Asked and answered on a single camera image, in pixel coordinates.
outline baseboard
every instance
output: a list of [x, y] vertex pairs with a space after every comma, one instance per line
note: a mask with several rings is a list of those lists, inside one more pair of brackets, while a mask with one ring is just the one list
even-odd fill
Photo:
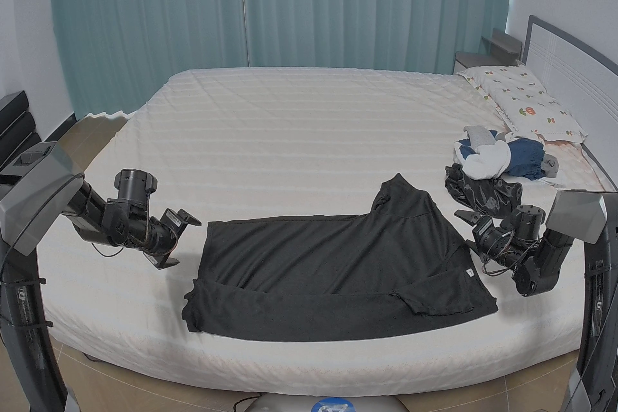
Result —
[[50, 141], [57, 141], [58, 139], [60, 139], [62, 136], [64, 136], [67, 131], [73, 127], [73, 125], [75, 125], [77, 123], [77, 119], [75, 118], [75, 114], [72, 114], [69, 118], [67, 118], [64, 122], [62, 122], [58, 128], [56, 130], [54, 130], [51, 134], [50, 137], [48, 137], [47, 139], [45, 139], [45, 141], [50, 142]]

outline gray sock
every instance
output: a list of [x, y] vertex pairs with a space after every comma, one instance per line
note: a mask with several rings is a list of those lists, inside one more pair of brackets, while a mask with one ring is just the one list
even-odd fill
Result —
[[463, 128], [464, 132], [468, 133], [470, 139], [470, 147], [478, 153], [480, 145], [495, 145], [496, 140], [487, 129], [482, 125], [466, 125]]
[[559, 167], [560, 165], [558, 163], [558, 158], [551, 154], [545, 153], [543, 161], [541, 162], [541, 170], [543, 171], [543, 175], [553, 178], [558, 174]]

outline white headboard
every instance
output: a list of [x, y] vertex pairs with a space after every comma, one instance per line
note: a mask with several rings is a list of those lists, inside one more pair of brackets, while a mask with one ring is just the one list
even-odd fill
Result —
[[586, 151], [618, 183], [618, 65], [533, 15], [521, 60], [588, 133]]

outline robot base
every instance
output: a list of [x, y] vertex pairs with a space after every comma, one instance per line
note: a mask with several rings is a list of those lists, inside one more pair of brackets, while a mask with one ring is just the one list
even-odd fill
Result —
[[254, 401], [246, 412], [408, 412], [408, 409], [395, 397], [329, 400], [320, 397], [266, 393]]

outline gray headboard frame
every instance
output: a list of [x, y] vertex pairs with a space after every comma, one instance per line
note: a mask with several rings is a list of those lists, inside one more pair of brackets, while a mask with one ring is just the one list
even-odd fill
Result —
[[[605, 68], [607, 68], [609, 71], [613, 72], [614, 74], [616, 74], [616, 76], [618, 76], [618, 63], [616, 63], [614, 61], [611, 61], [605, 55], [603, 55], [599, 51], [595, 50], [590, 45], [584, 43], [580, 39], [577, 39], [575, 36], [572, 36], [571, 34], [568, 34], [567, 32], [561, 30], [560, 28], [557, 28], [553, 24], [545, 22], [542, 19], [539, 19], [538, 17], [536, 17], [534, 15], [531, 15], [529, 17], [529, 19], [528, 19], [528, 31], [526, 33], [526, 41], [525, 41], [525, 45], [524, 45], [524, 48], [523, 48], [523, 55], [521, 57], [521, 60], [522, 60], [523, 63], [526, 63], [527, 60], [528, 60], [529, 46], [530, 46], [530, 39], [531, 39], [531, 35], [532, 35], [532, 29], [533, 29], [533, 27], [535, 25], [537, 25], [540, 28], [542, 28], [542, 29], [544, 29], [544, 30], [546, 30], [546, 31], [556, 35], [557, 37], [559, 37], [559, 38], [561, 38], [563, 40], [565, 40], [567, 43], [569, 43], [569, 44], [573, 45], [574, 47], [578, 48], [583, 53], [587, 54], [589, 57], [591, 57], [592, 59], [596, 60], [598, 63], [600, 63]], [[608, 143], [608, 145], [618, 145], [618, 139], [617, 139], [616, 143]], [[594, 156], [594, 154], [586, 147], [585, 143], [582, 146], [585, 149], [586, 153], [591, 157], [591, 159], [595, 161], [595, 163], [599, 166], [599, 168], [603, 171], [603, 173], [605, 173], [605, 175], [608, 177], [608, 179], [610, 179], [610, 181], [612, 182], [614, 187], [616, 187], [618, 189], [618, 187], [616, 186], [616, 183], [615, 183], [615, 182], [618, 182], [618, 179], [616, 177], [610, 176], [610, 174], [607, 173], [607, 171], [605, 170], [603, 165], [598, 161], [598, 159]]]

